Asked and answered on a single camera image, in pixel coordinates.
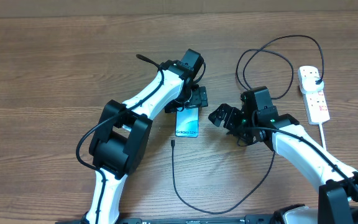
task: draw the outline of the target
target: black cable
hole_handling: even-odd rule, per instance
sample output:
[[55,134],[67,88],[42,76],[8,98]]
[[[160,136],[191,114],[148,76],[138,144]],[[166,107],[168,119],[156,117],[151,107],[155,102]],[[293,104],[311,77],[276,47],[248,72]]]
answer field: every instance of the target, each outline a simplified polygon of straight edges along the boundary
[[204,76],[204,73],[205,73],[205,69],[206,69],[206,64],[205,62],[203,62],[203,65],[204,65],[204,70],[203,70],[203,73],[200,75],[200,77],[198,77],[194,82],[193,84],[197,84]]
[[88,167],[90,169],[93,169],[93,170],[99,172],[102,175],[103,185],[102,185],[102,191],[100,193],[99,200],[98,200],[98,206],[97,206],[97,209],[96,209],[96,222],[95,222],[95,224],[98,224],[100,205],[101,205],[101,201],[102,201],[102,197],[103,197],[103,191],[104,191],[104,188],[106,186],[106,181],[107,180],[106,180],[106,176],[104,175],[104,173],[102,171],[100,171],[100,169],[98,169],[95,166],[92,166],[91,164],[86,163],[84,160],[81,159],[81,156],[80,156],[81,146],[84,143],[85,139],[87,137],[89,137],[92,133],[94,133],[97,129],[99,129],[101,126],[103,126],[104,124],[106,124],[109,121],[119,119],[122,115],[126,114],[128,111],[132,111],[136,107],[140,106],[142,103],[144,103],[146,100],[148,100],[152,95],[154,95],[164,83],[164,72],[163,72],[163,70],[162,70],[162,68],[160,67],[159,64],[153,62],[151,59],[149,59],[147,57],[144,57],[143,55],[137,54],[136,57],[141,59],[141,60],[143,60],[143,61],[145,61],[145,62],[151,63],[151,64],[155,65],[158,68],[157,72],[161,73],[161,81],[160,81],[160,83],[158,84],[158,86],[151,93],[149,93],[142,100],[139,100],[139,102],[136,103],[134,106],[131,106],[130,108],[127,108],[127,109],[123,110],[122,112],[119,112],[117,115],[114,115],[114,116],[104,120],[103,122],[100,122],[95,127],[91,128],[86,134],[84,134],[84,136],[82,136],[82,138],[78,142],[76,150],[75,150],[75,156],[76,156],[78,162],[80,162],[80,164],[83,164],[84,166],[86,166],[86,167]]
[[307,144],[308,146],[310,146],[322,159],[324,159],[344,180],[346,180],[346,182],[356,191],[356,193],[358,194],[358,188],[353,184],[352,180],[350,178],[347,177],[347,175],[345,173],[343,173],[336,164],[334,164],[333,162],[331,162],[314,144],[310,143],[309,141],[307,141],[306,139],[304,139],[303,137],[299,137],[296,134],[292,134],[286,131],[282,131],[279,129],[273,129],[273,128],[263,128],[263,127],[244,127],[244,129],[258,129],[258,130],[265,130],[265,131],[272,131],[272,132],[278,132],[278,133],[282,133],[282,134],[286,134],[288,136],[291,136],[305,144]]
[[284,39],[284,38],[287,38],[287,37],[306,37],[306,38],[311,39],[311,40],[317,45],[317,47],[318,47],[318,49],[319,49],[319,52],[320,52],[320,56],[321,56],[322,71],[321,71],[321,78],[320,78],[318,81],[316,81],[316,84],[318,85],[318,84],[320,84],[320,83],[323,81],[323,77],[324,77],[324,57],[323,57],[323,50],[321,49],[321,46],[318,44],[318,42],[317,42],[314,38],[309,37],[309,36],[307,36],[307,35],[288,35],[288,36],[278,37],[278,38],[276,38],[276,39],[274,39],[274,40],[271,40],[269,43],[263,45],[260,49],[249,49],[249,50],[246,50],[246,51],[241,55],[241,57],[240,57],[240,59],[239,59],[239,61],[238,61],[238,63],[237,63],[237,67],[236,67],[236,78],[237,78],[237,80],[239,81],[240,85],[241,85],[245,90],[248,90],[248,89],[246,88],[246,86],[244,86],[244,85],[241,83],[241,81],[240,81],[240,79],[239,79],[239,76],[238,76],[238,67],[239,67],[239,64],[240,64],[240,61],[241,61],[242,57],[243,57],[247,52],[256,51],[256,52],[251,56],[251,58],[248,59],[246,65],[244,66],[244,69],[243,69],[243,71],[242,71],[242,77],[243,77],[243,79],[244,79],[244,82],[245,82],[246,85],[248,86],[248,88],[252,89],[252,87],[248,84],[248,82],[247,82],[247,80],[246,80],[246,74],[245,74],[246,67],[248,66],[249,62],[255,57],[255,55],[257,55],[259,52],[267,52],[267,53],[270,53],[270,54],[277,55],[277,56],[281,57],[282,59],[286,60],[286,61],[288,62],[288,64],[290,64],[291,69],[292,69],[291,82],[290,82],[290,84],[289,84],[287,90],[286,90],[285,93],[282,94],[281,96],[279,96],[279,97],[273,97],[272,99],[273,99],[273,100],[280,99],[280,98],[282,98],[283,96],[285,96],[285,95],[288,93],[289,89],[291,88],[292,81],[293,81],[293,66],[292,66],[291,62],[290,62],[287,58],[285,58],[283,55],[281,55],[281,54],[279,54],[279,53],[276,53],[276,52],[273,52],[273,51],[269,51],[269,50],[264,50],[264,48],[266,48],[266,47],[267,47],[269,44],[271,44],[272,42],[275,42],[276,40]]
[[173,161],[173,152],[174,152],[174,148],[175,148],[175,140],[171,140],[171,147],[172,147],[172,180],[173,180],[173,189],[175,190],[176,195],[178,196],[178,198],[187,206],[189,206],[190,208],[197,210],[199,212],[203,212],[203,213],[207,213],[207,214],[211,214],[211,215],[221,215],[227,212],[231,212],[233,211],[235,208],[237,208],[243,201],[245,201],[252,193],[254,193],[260,185],[262,185],[262,183],[264,182],[264,180],[266,179],[266,177],[268,176],[270,170],[272,169],[273,166],[273,161],[274,161],[274,156],[276,154],[276,152],[273,152],[273,157],[272,157],[272,161],[270,163],[270,166],[264,176],[264,178],[262,178],[262,180],[259,182],[259,184],[256,185],[256,187],[254,187],[254,189],[252,189],[243,199],[241,199],[240,202],[238,202],[237,204],[235,204],[235,206],[231,207],[230,209],[227,209],[226,211],[222,211],[222,212],[209,212],[206,210],[202,210],[199,208],[196,208],[192,205],[190,205],[189,203],[187,203],[185,200],[182,199],[182,197],[179,195],[177,187],[176,187],[176,183],[175,183],[175,165],[174,165],[174,161]]

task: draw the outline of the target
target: wood grain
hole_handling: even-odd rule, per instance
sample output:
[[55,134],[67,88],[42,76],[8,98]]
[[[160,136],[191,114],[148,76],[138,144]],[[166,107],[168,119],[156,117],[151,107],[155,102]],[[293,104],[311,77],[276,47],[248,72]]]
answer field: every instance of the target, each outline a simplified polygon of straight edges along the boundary
[[[177,138],[178,190],[203,209],[233,206],[263,177],[272,152],[263,144],[237,147],[208,115],[221,103],[240,106],[242,90],[234,78],[240,54],[288,34],[310,35],[321,44],[331,113],[324,125],[327,147],[358,169],[358,11],[0,19],[0,223],[80,218],[90,207],[95,175],[75,159],[79,138],[110,99],[131,98],[154,78],[155,68],[135,54],[162,62],[180,59],[188,48],[206,60],[200,84],[207,87],[209,107],[200,112],[198,138]],[[287,56],[295,69],[321,65],[307,39],[284,39],[269,49]],[[287,87],[290,67],[260,54],[246,75],[251,85],[266,85],[275,96]],[[295,77],[288,95],[274,103],[319,141],[297,84]],[[156,117],[145,157],[127,180],[123,216],[210,217],[186,207],[173,191],[169,140],[174,129],[174,114]],[[85,147],[81,154],[90,162],[87,152]],[[260,189],[225,216],[317,201],[305,178],[277,156]]]
[[358,0],[0,0],[0,18],[340,10]]

